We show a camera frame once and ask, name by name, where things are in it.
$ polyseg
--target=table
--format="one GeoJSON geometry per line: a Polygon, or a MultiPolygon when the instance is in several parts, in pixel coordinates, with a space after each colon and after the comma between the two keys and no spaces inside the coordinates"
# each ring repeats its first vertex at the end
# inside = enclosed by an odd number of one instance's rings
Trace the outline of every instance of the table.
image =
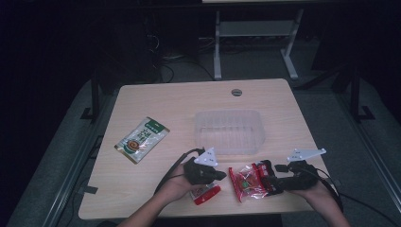
{"type": "MultiPolygon", "coordinates": [[[[231,80],[175,84],[128,85],[121,88],[97,155],[88,185],[95,194],[85,193],[79,209],[83,219],[126,218],[152,195],[171,165],[195,148],[195,114],[208,110],[252,109],[259,111],[266,141],[254,155],[218,155],[218,170],[240,168],[269,159],[273,165],[286,164],[295,148],[316,148],[312,135],[284,79],[231,80]],[[240,89],[241,96],[232,90],[240,89]],[[146,116],[170,129],[138,165],[114,149],[114,145],[146,116]]],[[[326,171],[321,156],[308,162],[326,171]]],[[[290,176],[277,173],[278,177],[290,176]]],[[[196,205],[190,196],[171,203],[161,217],[273,214],[311,210],[300,197],[287,192],[239,202],[230,178],[217,182],[221,191],[208,202],[196,205]]]]}

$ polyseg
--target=plastic tray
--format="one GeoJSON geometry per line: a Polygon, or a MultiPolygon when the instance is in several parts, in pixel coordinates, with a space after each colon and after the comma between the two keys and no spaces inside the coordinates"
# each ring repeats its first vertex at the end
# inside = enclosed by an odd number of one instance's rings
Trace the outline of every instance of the plastic tray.
{"type": "Polygon", "coordinates": [[[255,154],[265,142],[260,113],[254,110],[222,110],[197,113],[198,148],[215,148],[220,154],[255,154]]]}

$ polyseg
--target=gray carpet floor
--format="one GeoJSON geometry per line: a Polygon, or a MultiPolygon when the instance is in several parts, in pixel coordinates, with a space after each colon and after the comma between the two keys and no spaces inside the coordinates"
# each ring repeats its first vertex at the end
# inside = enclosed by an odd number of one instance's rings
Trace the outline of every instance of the gray carpet floor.
{"type": "MultiPolygon", "coordinates": [[[[237,53],[223,52],[222,80],[282,78],[290,86],[297,86],[321,73],[310,70],[318,41],[297,41],[294,45],[291,57],[300,76],[298,80],[288,77],[279,52],[282,46],[283,41],[266,40],[262,47],[249,45],[242,46],[237,53]]],[[[208,81],[213,73],[213,53],[202,52],[199,65],[179,59],[168,66],[174,71],[171,82],[208,81]]],[[[167,68],[162,68],[161,72],[165,80],[172,75],[167,68]]],[[[368,135],[394,180],[400,183],[401,126],[383,106],[375,88],[364,80],[361,81],[360,104],[371,109],[375,120],[356,124],[347,110],[349,91],[341,95],[333,93],[330,89],[333,79],[327,79],[306,91],[293,92],[318,148],[327,150],[323,155],[324,162],[332,178],[338,182],[341,193],[368,203],[396,223],[401,223],[400,210],[377,171],[366,142],[360,136],[361,131],[368,135]]],[[[93,146],[101,142],[117,95],[118,90],[113,95],[100,95],[101,114],[95,123],[91,123],[90,120],[79,119],[83,110],[91,106],[90,82],[82,87],[15,209],[9,226],[47,226],[51,223],[51,226],[92,227],[102,221],[82,220],[77,215],[82,199],[79,189],[90,177],[96,161],[95,148],[92,158],[83,163],[84,168],[79,172],[78,179],[70,185],[71,196],[61,205],[61,215],[52,219],[53,216],[48,213],[62,194],[61,186],[71,173],[71,166],[78,162],[79,153],[83,150],[89,153],[93,146]]],[[[391,226],[367,206],[346,198],[342,198],[342,201],[344,214],[353,226],[391,226]]],[[[285,227],[325,226],[315,212],[283,214],[282,221],[285,227]]]]}

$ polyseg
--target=food packet label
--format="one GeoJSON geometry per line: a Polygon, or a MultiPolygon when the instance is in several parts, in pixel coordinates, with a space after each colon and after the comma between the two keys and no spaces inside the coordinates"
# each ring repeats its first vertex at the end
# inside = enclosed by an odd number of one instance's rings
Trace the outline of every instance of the food packet label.
{"type": "Polygon", "coordinates": [[[114,147],[138,164],[168,133],[169,129],[164,125],[146,117],[114,147]]]}

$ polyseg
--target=red package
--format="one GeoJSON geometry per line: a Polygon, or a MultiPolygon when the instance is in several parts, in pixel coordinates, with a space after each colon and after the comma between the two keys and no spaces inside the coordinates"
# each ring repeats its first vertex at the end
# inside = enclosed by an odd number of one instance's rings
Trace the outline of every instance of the red package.
{"type": "Polygon", "coordinates": [[[269,160],[252,163],[238,171],[230,167],[229,173],[240,202],[247,198],[261,199],[283,192],[269,182],[269,177],[275,176],[269,160]]]}

